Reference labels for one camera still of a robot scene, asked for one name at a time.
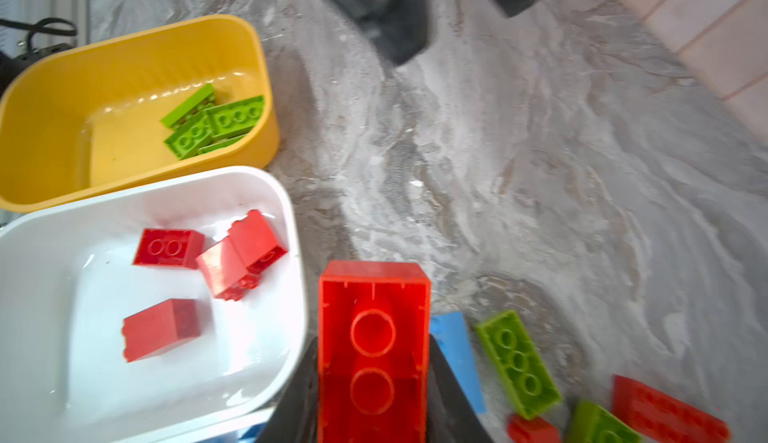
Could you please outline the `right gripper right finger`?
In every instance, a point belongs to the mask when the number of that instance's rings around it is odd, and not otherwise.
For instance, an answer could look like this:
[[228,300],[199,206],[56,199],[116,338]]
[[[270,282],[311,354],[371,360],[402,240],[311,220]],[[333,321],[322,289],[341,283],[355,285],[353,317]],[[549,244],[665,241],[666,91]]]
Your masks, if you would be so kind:
[[492,443],[433,336],[429,353],[427,441]]

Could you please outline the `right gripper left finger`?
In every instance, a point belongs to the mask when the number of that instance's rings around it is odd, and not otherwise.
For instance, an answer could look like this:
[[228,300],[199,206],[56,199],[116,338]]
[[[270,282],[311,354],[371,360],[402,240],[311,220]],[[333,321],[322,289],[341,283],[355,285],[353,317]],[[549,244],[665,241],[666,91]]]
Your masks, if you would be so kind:
[[315,337],[305,349],[256,442],[316,442],[318,396],[318,338]]

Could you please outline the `small red lego brick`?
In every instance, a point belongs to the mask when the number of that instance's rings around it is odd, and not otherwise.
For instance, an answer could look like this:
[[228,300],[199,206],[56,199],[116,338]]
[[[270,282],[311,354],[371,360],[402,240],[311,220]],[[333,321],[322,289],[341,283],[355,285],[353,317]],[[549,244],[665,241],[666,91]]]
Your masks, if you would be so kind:
[[541,417],[527,420],[512,415],[507,424],[507,434],[514,443],[560,443],[558,429]]

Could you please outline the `blue lego brick side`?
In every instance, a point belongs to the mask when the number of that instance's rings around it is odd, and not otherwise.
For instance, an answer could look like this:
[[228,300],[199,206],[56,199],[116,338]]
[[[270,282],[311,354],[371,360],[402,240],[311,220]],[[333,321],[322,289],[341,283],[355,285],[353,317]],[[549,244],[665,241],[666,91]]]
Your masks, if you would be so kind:
[[486,405],[463,314],[432,315],[430,333],[435,337],[472,409],[476,414],[484,414]]

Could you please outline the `green lego brick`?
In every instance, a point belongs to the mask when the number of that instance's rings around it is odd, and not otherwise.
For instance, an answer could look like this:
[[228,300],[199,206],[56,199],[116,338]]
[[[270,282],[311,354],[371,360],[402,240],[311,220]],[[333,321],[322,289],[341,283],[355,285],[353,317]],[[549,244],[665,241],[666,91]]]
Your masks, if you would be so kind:
[[640,443],[643,437],[600,405],[581,399],[570,424],[567,443]]
[[160,122],[165,128],[176,130],[198,113],[213,107],[215,103],[214,87],[207,83],[164,116]]
[[231,139],[248,133],[263,114],[263,95],[214,106],[205,110],[214,141]]
[[198,154],[199,155],[208,154],[208,153],[212,153],[214,151],[218,151],[220,149],[227,148],[229,146],[232,146],[232,145],[236,144],[237,142],[239,142],[243,138],[244,138],[244,136],[240,135],[240,136],[237,136],[237,137],[233,137],[233,138],[229,138],[229,139],[224,139],[224,140],[220,140],[220,141],[211,143],[209,145],[201,147],[199,149],[199,151],[198,151]]
[[514,310],[477,323],[475,332],[515,412],[533,420],[563,397],[523,321]]
[[164,140],[164,144],[178,160],[196,156],[200,149],[213,142],[209,115],[201,112],[179,127]]

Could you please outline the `red long lego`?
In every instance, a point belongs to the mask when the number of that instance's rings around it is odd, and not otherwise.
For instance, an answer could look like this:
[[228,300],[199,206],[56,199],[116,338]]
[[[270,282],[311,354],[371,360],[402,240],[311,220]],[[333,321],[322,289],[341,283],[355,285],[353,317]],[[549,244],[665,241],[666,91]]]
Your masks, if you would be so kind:
[[731,441],[731,431],[723,420],[624,376],[614,376],[612,413],[656,442]]
[[425,441],[426,273],[416,263],[331,261],[318,292],[318,441]]

